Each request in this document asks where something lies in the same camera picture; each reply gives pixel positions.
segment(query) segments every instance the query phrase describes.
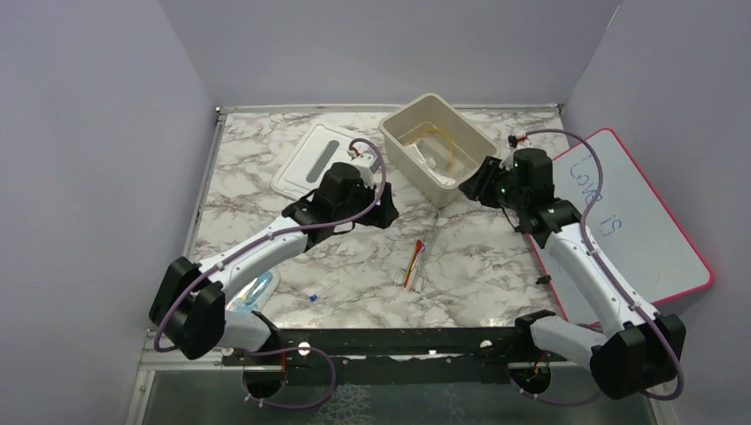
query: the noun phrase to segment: wire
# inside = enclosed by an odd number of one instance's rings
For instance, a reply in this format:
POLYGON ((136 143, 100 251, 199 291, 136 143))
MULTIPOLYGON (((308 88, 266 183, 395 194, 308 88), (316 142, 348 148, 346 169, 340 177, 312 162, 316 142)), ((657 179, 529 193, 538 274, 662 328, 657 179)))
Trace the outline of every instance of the wire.
POLYGON ((417 132, 416 135, 413 135, 412 138, 409 139, 409 141, 406 144, 413 143, 415 140, 419 139, 420 137, 427 135, 428 133, 438 133, 446 138, 446 140, 449 142, 449 145, 451 146, 451 152, 449 153, 448 158, 448 167, 446 168, 446 171, 449 173, 451 172, 451 167, 453 166, 453 154, 456 150, 456 143, 453 142, 453 139, 451 135, 448 134, 447 131, 445 131, 442 128, 424 128, 423 130, 417 132))
POLYGON ((518 226, 514 226, 514 223, 512 223, 512 222, 511 222, 511 219, 510 219, 510 218, 508 218, 508 212, 506 212, 506 208, 504 208, 504 207, 502 207, 502 206, 501 206, 501 207, 500 207, 500 210, 501 210, 501 212, 503 213, 503 216, 504 216, 504 217, 506 217, 506 221, 508 221, 508 225, 509 225, 509 226, 511 226, 511 228, 512 228, 512 229, 513 229, 513 230, 514 230, 515 232, 519 232, 519 227, 518 227, 518 226))
MULTIPOLYGON (((378 150, 376 145, 373 142, 370 142, 368 139, 363 138, 357 138, 350 142, 350 149, 354 146, 355 143, 364 143, 367 146, 370 147, 371 150, 375 153, 375 157, 378 160, 378 165, 381 167, 381 184, 378 187, 378 191, 376 192, 375 196, 373 197, 373 202, 370 203, 370 205, 366 206, 365 209, 362 211, 354 214, 352 217, 338 220, 338 221, 331 221, 329 223, 319 223, 319 224, 308 224, 305 226, 296 226, 294 228, 283 228, 280 230, 276 230, 275 232, 271 233, 270 235, 263 235, 260 236, 258 239, 254 240, 251 243, 248 243, 243 248, 237 250, 236 252, 228 255, 223 263, 229 264, 241 255, 245 254, 246 252, 252 250, 253 248, 258 247, 265 241, 268 241, 270 239, 273 239, 277 236, 281 235, 287 235, 289 233, 293 232, 306 232, 309 230, 316 230, 318 228, 335 228, 336 226, 341 226, 342 224, 350 223, 356 220, 359 220, 362 216, 369 213, 370 210, 376 207, 378 204, 378 201, 381 200, 381 195, 383 194, 385 184, 386 184, 386 163, 383 160, 383 155, 378 150)), ((174 315, 174 312, 177 311, 177 308, 182 304, 182 301, 185 300, 185 298, 188 297, 188 295, 206 278, 214 274, 219 268, 217 267, 218 264, 215 264, 211 267, 209 267, 206 271, 204 271, 199 277, 197 277, 193 282, 191 282, 187 288, 180 294, 180 296, 172 303, 172 305, 169 307, 169 309, 166 311, 164 318, 162 318, 162 322, 159 324, 159 327, 157 328, 157 332, 154 335, 154 350, 156 352, 171 352, 177 349, 174 345, 171 347, 162 347, 159 345, 159 342, 161 341, 162 336, 164 335, 166 325, 169 323, 170 319, 172 319, 172 316, 174 315)))
POLYGON ((678 360, 678 356, 676 352, 673 350, 673 347, 668 342, 667 338, 665 338, 665 335, 662 334, 662 332, 657 328, 657 324, 654 323, 654 319, 649 317, 649 314, 647 314, 644 309, 642 309, 636 301, 631 297, 631 294, 623 288, 620 282, 618 282, 618 279, 613 274, 613 272, 610 270, 608 265, 605 263, 605 261, 600 256, 600 253, 594 249, 594 245, 592 244, 592 241, 589 238, 589 235, 586 231, 586 220, 589 216, 590 211, 594 207, 595 202, 597 202, 597 199, 600 198, 600 193, 602 191, 602 180, 603 180, 603 173, 602 173, 602 163, 600 162, 600 157, 597 156, 597 153, 594 151, 594 148, 587 142, 582 136, 575 135, 574 133, 571 133, 566 130, 559 130, 556 128, 544 128, 540 130, 531 130, 527 132, 527 136, 530 135, 539 135, 543 133, 556 133, 560 135, 567 135, 568 137, 573 137, 574 139, 577 139, 582 145, 585 146, 585 148, 592 154, 592 159, 594 160, 594 164, 597 167, 597 189, 594 191, 594 196, 592 197, 592 200, 587 204, 584 212, 582 212, 582 219, 579 223, 582 239, 585 242, 585 245, 587 247, 587 250, 592 253, 592 257, 597 262, 597 264, 600 266, 602 271, 605 273, 605 276, 610 280, 613 287, 616 288, 619 294, 621 294, 621 297, 626 300, 626 302, 629 304, 629 306, 639 315, 642 319, 644 319, 644 322, 646 322, 647 326, 652 329, 654 334, 657 336, 657 339, 660 340, 660 344, 662 344, 662 347, 665 349, 665 351, 668 353, 668 357, 670 357, 670 361, 673 363, 673 367, 676 369, 676 389, 673 390, 672 393, 667 395, 661 395, 661 394, 653 394, 648 391, 642 391, 642 394, 645 396, 655 399, 655 400, 662 400, 662 401, 669 401, 674 400, 678 398, 681 393, 683 393, 683 389, 685 386, 684 383, 684 373, 683 368, 680 365, 680 360, 678 360))
POLYGON ((524 390, 522 387, 519 386, 516 381, 513 379, 511 380, 511 383, 516 387, 517 390, 519 390, 519 394, 522 394, 525 397, 533 398, 535 401, 538 401, 540 403, 543 403, 545 405, 551 405, 551 406, 560 406, 560 407, 577 407, 577 406, 584 406, 588 405, 590 403, 594 403, 595 401, 602 398, 602 392, 596 392, 592 394, 588 398, 584 398, 581 400, 574 400, 574 401, 559 401, 559 400, 552 400, 550 398, 543 398, 540 397, 538 394, 532 394, 531 392, 528 392, 524 390))
MULTIPOLYGON (((247 355, 253 356, 253 357, 266 357, 266 356, 275 356, 277 354, 284 354, 286 352, 296 352, 296 351, 302 351, 300 347, 287 347, 287 348, 280 348, 279 350, 272 350, 268 352, 248 352, 247 355)), ((319 350, 315 347, 305 347, 305 351, 314 352, 316 354, 321 355, 323 359, 326 360, 327 363, 329 363, 329 369, 331 369, 331 383, 329 384, 329 388, 326 390, 326 393, 323 394, 323 396, 314 402, 307 403, 304 405, 286 405, 284 403, 276 403, 274 401, 267 401, 265 398, 255 398, 253 395, 251 395, 250 390, 248 390, 248 382, 245 379, 245 375, 243 374, 243 389, 245 390, 245 401, 253 400, 255 402, 259 403, 259 407, 263 406, 272 406, 272 407, 279 407, 281 409, 290 409, 290 410, 306 410, 311 409, 313 407, 317 407, 322 405, 326 402, 331 396, 334 394, 334 390, 337 388, 337 368, 334 366, 334 361, 329 357, 328 354, 323 352, 322 350, 319 350)))
POLYGON ((538 363, 539 363, 540 361, 542 361, 542 359, 543 359, 544 357, 545 357, 545 354, 544 354, 544 353, 540 354, 540 358, 538 359, 538 361, 536 361, 536 362, 535 362, 535 366, 534 366, 534 368, 535 368, 535 375, 537 375, 537 374, 539 373, 539 367, 538 367, 538 363))

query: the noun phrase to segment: black clamp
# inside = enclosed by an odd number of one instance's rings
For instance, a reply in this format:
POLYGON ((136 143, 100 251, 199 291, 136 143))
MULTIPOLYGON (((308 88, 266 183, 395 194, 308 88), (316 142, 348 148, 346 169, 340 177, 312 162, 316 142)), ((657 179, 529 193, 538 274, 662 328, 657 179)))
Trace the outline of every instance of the black clamp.
MULTIPOLYGON (((158 326, 170 306, 200 275, 199 265, 185 257, 173 261, 149 310, 151 323, 158 326)), ((165 335, 189 360, 208 353, 224 335, 224 298, 221 282, 205 278, 166 324, 165 335)))
MULTIPOLYGON (((388 228, 399 217, 399 212, 393 203, 391 184, 380 184, 383 185, 383 194, 378 204, 357 219, 352 228, 343 232, 335 232, 331 227, 307 230, 306 251, 331 236, 354 230, 355 224, 388 228)), ((364 210, 375 197, 376 189, 365 186, 357 168, 337 162, 323 175, 318 189, 287 205, 282 211, 282 216, 292 218, 301 226, 339 221, 364 210)))
POLYGON ((536 284, 536 285, 547 285, 547 284, 550 284, 550 281, 551 281, 551 279, 550 279, 550 274, 546 274, 546 275, 544 275, 544 276, 541 276, 541 277, 539 277, 539 278, 538 278, 538 279, 537 279, 537 280, 535 281, 535 284, 536 284))
POLYGON ((515 135, 510 135, 508 137, 508 145, 511 146, 511 149, 516 149, 516 146, 519 145, 519 139, 515 135))

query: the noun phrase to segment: robotic arm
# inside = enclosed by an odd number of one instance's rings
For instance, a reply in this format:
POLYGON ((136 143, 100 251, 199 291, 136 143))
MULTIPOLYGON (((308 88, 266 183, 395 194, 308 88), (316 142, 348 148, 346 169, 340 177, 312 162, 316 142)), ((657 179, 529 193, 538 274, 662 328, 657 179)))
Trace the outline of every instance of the robotic arm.
POLYGON ((359 215, 374 202, 373 173, 380 166, 377 158, 370 152, 352 156, 349 163, 335 163, 318 189, 284 208, 282 215, 257 235, 199 264, 180 257, 169 266, 149 319, 164 329, 188 359, 197 359, 216 346, 257 351, 270 337, 273 324, 260 313, 249 318, 245 313, 227 311, 227 304, 240 290, 269 268, 331 236, 352 231, 356 224, 387 228, 398 218, 391 184, 384 180, 379 205, 352 221, 350 229, 336 232, 328 225, 359 215), (190 295, 168 314, 196 281, 200 282, 190 295))
MULTIPOLYGON (((509 142, 516 147, 515 138, 509 142)), ((676 315, 661 316, 595 242, 595 252, 588 249, 582 237, 581 214, 570 201, 554 196, 553 161, 544 151, 520 149, 504 161, 488 157, 460 190, 482 205, 515 211, 521 231, 531 235, 569 273, 600 319, 603 333, 568 323, 548 311, 518 318, 516 326, 531 344, 590 370, 602 391, 615 399, 675 378, 676 368, 666 348, 651 323, 633 306, 654 320, 678 357, 685 339, 683 323, 676 315), (632 300, 627 301, 614 288, 608 272, 632 300)), ((589 228, 585 231, 592 241, 589 228)))

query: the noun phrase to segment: yellow tube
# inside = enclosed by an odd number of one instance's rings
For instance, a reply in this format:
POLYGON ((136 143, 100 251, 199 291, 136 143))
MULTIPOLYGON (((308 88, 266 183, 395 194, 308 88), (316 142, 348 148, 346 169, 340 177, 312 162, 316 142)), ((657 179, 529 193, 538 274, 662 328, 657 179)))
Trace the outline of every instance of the yellow tube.
POLYGON ((419 139, 420 137, 422 137, 424 135, 427 135, 428 133, 438 133, 438 134, 442 135, 443 137, 445 137, 445 139, 449 142, 449 145, 451 146, 451 150, 450 150, 449 157, 448 157, 448 168, 446 169, 446 171, 448 171, 450 173, 451 172, 451 167, 453 166, 453 155, 454 155, 454 151, 456 150, 456 147, 455 147, 455 143, 453 142, 453 139, 452 139, 451 135, 449 135, 448 132, 445 131, 444 129, 442 129, 442 128, 425 128, 425 129, 417 132, 416 135, 413 135, 412 138, 409 139, 409 142, 407 142, 406 144, 414 143, 415 141, 417 141, 417 139, 419 139))

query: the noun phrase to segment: beige plastic bin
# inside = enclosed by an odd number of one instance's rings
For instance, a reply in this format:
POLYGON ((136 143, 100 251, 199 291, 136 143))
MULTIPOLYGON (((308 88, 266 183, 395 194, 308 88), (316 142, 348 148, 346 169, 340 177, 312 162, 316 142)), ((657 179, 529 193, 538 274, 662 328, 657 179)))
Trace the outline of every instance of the beige plastic bin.
POLYGON ((459 185, 477 171, 485 157, 497 154, 480 130, 434 93, 422 95, 385 117, 379 128, 391 163, 438 208, 460 195, 459 185), (429 165, 421 165, 407 154, 410 141, 420 133, 412 143, 432 153, 429 165), (453 153, 445 133, 453 139, 453 153), (428 167, 440 171, 445 179, 440 181, 428 167))

